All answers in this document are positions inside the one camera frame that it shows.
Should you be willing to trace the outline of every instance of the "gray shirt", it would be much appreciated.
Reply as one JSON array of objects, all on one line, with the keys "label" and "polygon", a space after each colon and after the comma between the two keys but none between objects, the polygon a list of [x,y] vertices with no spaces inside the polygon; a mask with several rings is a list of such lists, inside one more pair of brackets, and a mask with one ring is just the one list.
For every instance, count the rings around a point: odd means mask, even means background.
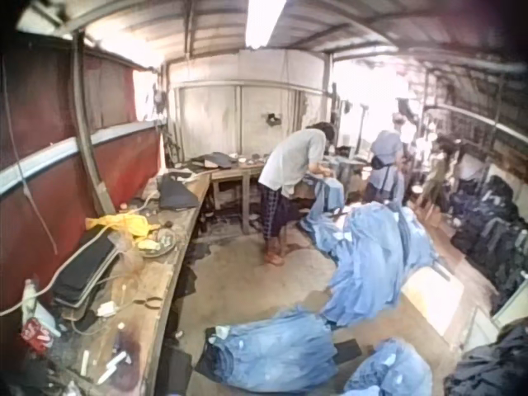
[{"label": "gray shirt", "polygon": [[[403,144],[399,133],[388,130],[381,131],[370,147],[370,151],[385,164],[395,163],[403,154]],[[401,204],[405,183],[402,173],[394,165],[378,170],[373,169],[370,173],[369,183],[378,190],[393,191],[393,201]]]},{"label": "gray shirt", "polygon": [[290,197],[301,181],[310,163],[323,159],[327,139],[321,130],[299,130],[279,143],[271,152],[258,181],[273,191],[282,188]]}]

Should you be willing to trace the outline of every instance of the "wooden table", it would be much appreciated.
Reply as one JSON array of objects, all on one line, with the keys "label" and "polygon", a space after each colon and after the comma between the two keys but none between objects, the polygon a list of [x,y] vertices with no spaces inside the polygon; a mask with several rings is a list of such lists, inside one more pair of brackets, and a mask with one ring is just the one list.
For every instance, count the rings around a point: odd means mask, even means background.
[{"label": "wooden table", "polygon": [[[187,185],[198,200],[203,202],[210,185],[210,174],[199,175]],[[157,259],[143,259],[131,248],[121,255],[112,267],[110,276],[118,276],[106,283],[104,290],[97,294],[92,308],[97,310],[99,304],[113,300],[124,308],[114,317],[103,322],[98,319],[87,334],[73,333],[66,339],[62,336],[55,340],[50,351],[50,360],[58,366],[60,382],[67,384],[74,380],[85,395],[113,394],[148,394],[154,393],[159,357],[167,318],[171,308],[172,297],[177,278],[182,267],[192,230],[195,226],[200,207],[183,210],[162,210],[149,217],[150,223],[165,224],[172,221],[172,229],[177,235],[177,247],[167,255]],[[143,305],[131,304],[135,299],[160,297],[163,301],[160,309],[147,309]],[[139,380],[128,392],[119,391],[112,385],[119,372],[102,385],[95,385],[106,370],[106,363],[112,358],[112,347],[118,334],[118,324],[125,325],[122,334],[130,339],[128,352],[133,359],[133,366],[138,371]],[[83,352],[90,351],[87,376],[78,375],[81,370]]]},{"label": "wooden table", "polygon": [[220,209],[219,184],[221,182],[242,180],[242,231],[244,233],[249,233],[249,187],[251,177],[260,175],[263,168],[263,163],[255,163],[251,165],[239,163],[237,167],[233,167],[231,169],[222,169],[211,173],[211,182],[213,183],[214,193],[214,208],[216,210]]}]

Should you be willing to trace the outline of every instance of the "white t-shirt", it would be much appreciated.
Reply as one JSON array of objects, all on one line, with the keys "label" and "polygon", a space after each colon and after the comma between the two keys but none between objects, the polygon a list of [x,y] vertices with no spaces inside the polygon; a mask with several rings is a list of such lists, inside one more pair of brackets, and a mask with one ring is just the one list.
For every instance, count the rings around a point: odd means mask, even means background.
[{"label": "white t-shirt", "polygon": [[321,130],[299,130],[279,143],[262,169],[259,183],[273,191],[282,188],[282,195],[290,197],[310,163],[323,159],[327,138]]}]

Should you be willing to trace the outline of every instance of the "dark hair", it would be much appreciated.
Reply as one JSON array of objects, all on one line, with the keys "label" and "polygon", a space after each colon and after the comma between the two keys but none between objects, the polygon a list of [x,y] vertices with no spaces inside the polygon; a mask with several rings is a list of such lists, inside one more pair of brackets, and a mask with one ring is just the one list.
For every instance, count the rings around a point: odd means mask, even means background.
[{"label": "dark hair", "polygon": [[333,142],[336,137],[336,129],[329,122],[318,122],[308,127],[312,130],[321,130],[324,132],[324,135],[327,137],[327,141]]}]

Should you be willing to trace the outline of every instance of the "plaid pants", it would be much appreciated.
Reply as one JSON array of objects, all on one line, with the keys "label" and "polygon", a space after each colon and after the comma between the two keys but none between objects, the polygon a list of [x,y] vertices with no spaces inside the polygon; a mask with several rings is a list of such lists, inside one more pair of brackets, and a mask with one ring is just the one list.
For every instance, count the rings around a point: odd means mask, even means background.
[{"label": "plaid pants", "polygon": [[263,184],[260,187],[262,235],[269,241],[279,236],[287,221],[289,200],[282,195],[282,189],[273,191]]}]

